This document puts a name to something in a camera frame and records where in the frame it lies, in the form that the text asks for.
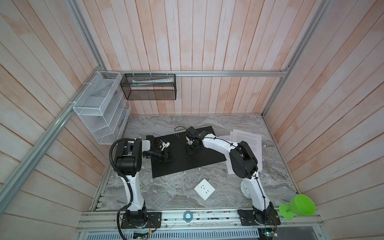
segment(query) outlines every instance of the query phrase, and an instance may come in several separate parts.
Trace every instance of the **wooden wall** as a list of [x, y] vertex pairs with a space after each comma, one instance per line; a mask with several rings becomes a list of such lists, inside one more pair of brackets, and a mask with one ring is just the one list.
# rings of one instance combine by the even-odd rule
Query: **wooden wall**
[[[284, 69], [320, 0], [78, 0], [108, 70]], [[178, 78], [132, 114], [261, 113], [276, 77]]]
[[[0, 1], [0, 185], [96, 67], [65, 1]], [[77, 116], [0, 217], [1, 239], [71, 239], [107, 163]]]
[[384, 1], [335, 1], [266, 120], [332, 239], [382, 239]]

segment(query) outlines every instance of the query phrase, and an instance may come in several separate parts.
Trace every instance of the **black wire basket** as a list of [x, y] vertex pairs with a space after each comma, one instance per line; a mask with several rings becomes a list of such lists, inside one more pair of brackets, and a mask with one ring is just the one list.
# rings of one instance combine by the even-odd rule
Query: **black wire basket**
[[176, 100], [176, 75], [126, 73], [120, 86], [127, 100]]

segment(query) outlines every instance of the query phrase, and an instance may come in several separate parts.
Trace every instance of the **green cup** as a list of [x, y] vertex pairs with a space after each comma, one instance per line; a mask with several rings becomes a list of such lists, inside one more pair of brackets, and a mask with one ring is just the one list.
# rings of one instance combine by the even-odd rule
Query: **green cup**
[[292, 198], [289, 205], [281, 204], [279, 212], [283, 218], [292, 219], [295, 214], [299, 216], [313, 215], [316, 212], [316, 206], [309, 197], [300, 194]]

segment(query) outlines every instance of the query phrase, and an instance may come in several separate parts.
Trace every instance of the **white wire shelf organizer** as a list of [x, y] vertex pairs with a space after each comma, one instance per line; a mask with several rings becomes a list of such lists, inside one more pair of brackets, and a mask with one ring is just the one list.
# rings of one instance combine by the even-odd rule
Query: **white wire shelf organizer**
[[120, 73], [99, 72], [73, 107], [99, 144], [121, 138], [131, 112], [123, 92], [114, 94], [120, 81]]

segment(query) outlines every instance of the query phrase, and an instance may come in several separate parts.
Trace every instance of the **white power socket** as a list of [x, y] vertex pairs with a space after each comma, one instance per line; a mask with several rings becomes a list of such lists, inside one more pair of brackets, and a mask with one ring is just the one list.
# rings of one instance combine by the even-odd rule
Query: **white power socket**
[[203, 179], [203, 181], [195, 187], [195, 191], [205, 201], [215, 191], [215, 188], [210, 185], [206, 179]]

